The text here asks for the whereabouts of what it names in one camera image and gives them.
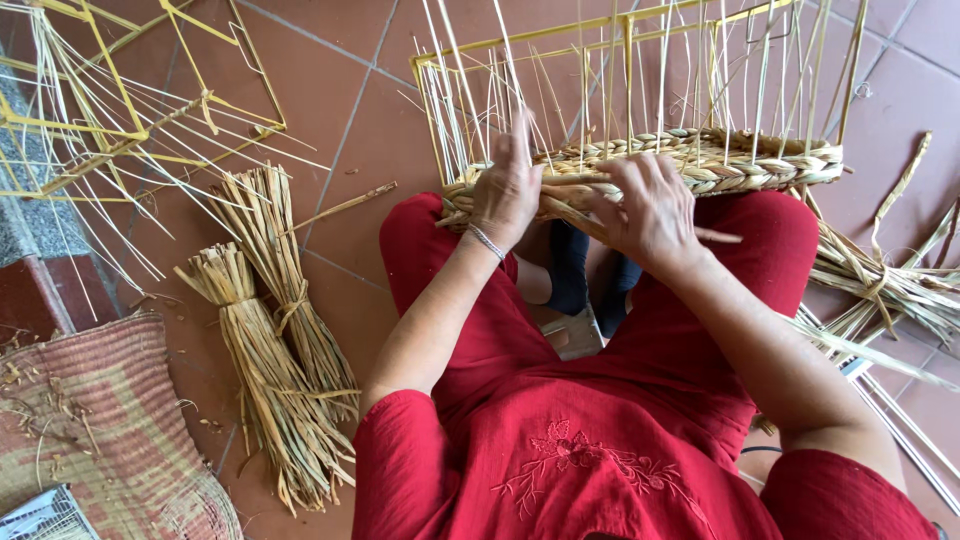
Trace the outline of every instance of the hand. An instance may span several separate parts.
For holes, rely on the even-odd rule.
[[[707,250],[693,226],[693,194],[673,160],[641,152],[598,163],[597,170],[623,191],[619,205],[599,193],[593,201],[611,246],[662,282],[689,272]]]
[[[470,222],[504,253],[519,242],[540,206],[543,165],[530,166],[530,114],[514,113],[513,132],[497,140],[494,165],[473,189]]]

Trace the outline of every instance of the braided straw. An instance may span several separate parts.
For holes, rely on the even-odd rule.
[[[778,159],[780,143],[777,137],[760,135],[756,142],[756,159],[751,160],[753,134],[744,131],[730,133],[725,164],[724,147],[728,144],[725,130],[675,129],[660,134],[660,154],[673,158],[677,170],[695,197],[825,184],[836,180],[843,170],[841,146],[830,146],[822,140],[811,141],[810,151],[804,156],[805,141],[787,140],[783,155]],[[631,154],[655,152],[657,135],[637,135],[631,139],[631,146]],[[606,230],[587,218],[585,212],[590,210],[594,189],[616,202],[622,194],[618,187],[607,182],[609,177],[597,172],[596,163],[626,158],[627,155],[627,141],[613,139],[606,149],[602,142],[596,142],[571,145],[549,155],[533,156],[534,164],[547,165],[543,171],[537,219],[566,219],[581,231],[606,243]],[[481,172],[480,168],[470,167],[461,176],[460,182],[444,186],[444,213],[443,219],[437,222],[438,227],[447,226],[457,232],[463,231],[473,212],[473,187]]]

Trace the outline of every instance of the silver bracelet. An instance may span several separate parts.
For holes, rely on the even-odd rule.
[[[484,234],[479,227],[477,227],[476,225],[473,225],[472,223],[469,223],[468,227],[473,232],[473,235],[476,236],[481,242],[483,242],[483,245],[487,246],[488,248],[491,249],[491,251],[496,253],[497,257],[500,257],[500,260],[503,260],[504,258],[507,257],[505,253],[500,251],[500,248],[494,246],[493,242],[490,242],[490,239],[487,238],[487,235]]]

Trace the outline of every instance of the tile floor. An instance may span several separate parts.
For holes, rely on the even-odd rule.
[[[326,172],[276,153],[250,152],[258,159],[282,162],[294,175],[295,219],[305,219],[373,187],[398,182],[392,193],[298,233],[304,273],[311,283],[311,300],[337,336],[357,378],[362,380],[379,345],[396,323],[378,254],[379,224],[397,202],[439,187],[426,122],[418,106],[404,97],[416,95],[407,62],[414,51],[412,37],[416,36],[421,43],[428,38],[422,4],[419,0],[237,3],[286,114],[288,133],[315,147],[316,152],[280,137],[270,142],[280,150],[298,153],[332,168]],[[125,16],[137,22],[156,14],[131,10],[131,4],[125,2],[100,4],[116,4],[121,7],[118,9],[125,10]],[[576,2],[572,0],[501,4],[512,33],[576,19]],[[584,18],[606,14],[609,9],[608,3],[585,4],[589,7],[584,6]],[[806,9],[814,10],[816,6],[810,4],[808,1]],[[623,11],[637,5],[652,4],[649,0],[621,0],[618,7]],[[828,23],[831,38],[827,43],[827,57],[833,60],[825,64],[825,69],[833,70],[834,75],[840,64],[832,62],[843,59],[856,5],[854,0],[833,2]],[[917,246],[960,194],[955,172],[956,156],[960,154],[960,128],[955,122],[960,117],[955,99],[960,95],[960,37],[947,23],[955,18],[952,14],[960,14],[957,10],[951,0],[871,3],[858,68],[858,77],[870,84],[871,95],[852,103],[846,140],[846,162],[856,172],[845,175],[837,184],[813,190],[826,219],[864,243],[870,233],[871,216],[912,156],[920,135],[934,130],[932,145],[917,177],[891,210],[878,237],[893,259],[904,258],[909,247]],[[451,3],[451,11],[461,42],[499,35],[489,2]],[[190,12],[228,32],[226,2],[199,0]],[[812,15],[804,12],[803,17],[809,16]],[[175,93],[192,93],[195,88],[190,86],[189,60],[175,45],[169,25],[162,28],[151,37],[152,45],[135,43],[118,53],[118,65],[139,80]],[[207,39],[196,36],[196,30],[189,25],[184,32],[188,39]],[[223,56],[212,45],[210,51],[199,60],[207,85],[251,110],[272,114],[259,78],[244,69],[233,69],[236,58]],[[569,124],[574,113],[568,110],[566,115]],[[249,166],[249,162],[239,158],[224,163],[228,170]],[[347,173],[354,169],[354,174]],[[197,180],[198,184],[213,181],[213,177]],[[160,191],[154,206],[177,241],[127,205],[111,205],[108,211],[126,228],[128,238],[168,276],[166,279],[151,281],[118,240],[108,242],[116,253],[124,254],[124,267],[148,290],[184,302],[175,308],[162,302],[143,306],[166,315],[171,376],[178,394],[194,401],[199,410],[184,409],[187,425],[198,448],[212,461],[233,497],[246,537],[306,538],[321,529],[328,538],[347,538],[352,518],[349,489],[341,492],[341,506],[331,507],[325,514],[302,512],[294,518],[273,496],[264,459],[254,459],[238,478],[246,456],[243,435],[237,428],[237,379],[218,329],[207,325],[216,319],[216,310],[172,277],[175,265],[183,265],[199,249],[229,238],[179,192]],[[597,259],[591,253],[591,260]],[[116,289],[121,305],[137,297],[122,282]],[[838,313],[851,301],[814,286],[809,288],[806,300],[822,316]],[[901,335],[901,341],[883,336],[875,344],[882,351],[960,381],[956,350],[948,350],[915,326],[903,326]],[[960,397],[880,368],[875,374],[944,452],[954,462],[960,462],[960,438],[953,418]],[[221,433],[210,432],[199,423],[201,418],[217,420],[226,428]],[[749,441],[770,442],[762,433],[752,435]],[[772,462],[770,455],[762,454],[754,453],[743,460],[744,470],[760,480],[765,478],[764,470]],[[904,460],[904,467],[912,500],[928,518],[960,537],[960,520],[950,514],[912,464]],[[954,493],[960,495],[960,482],[949,480],[944,471],[938,470]]]

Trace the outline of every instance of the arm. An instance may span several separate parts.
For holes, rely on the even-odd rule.
[[[785,452],[826,450],[862,463],[903,489],[897,447],[840,372],[780,320],[710,250],[693,227],[693,196],[671,162],[641,153],[603,163],[621,206],[597,198],[613,246],[669,286],[693,311],[780,429]]]
[[[496,165],[477,181],[471,223],[504,253],[537,213],[542,166],[529,166],[529,112],[515,114],[514,132],[497,142]],[[464,233],[444,267],[400,318],[377,358],[360,399],[361,416],[397,390],[429,395],[444,373],[460,330],[500,258]]]

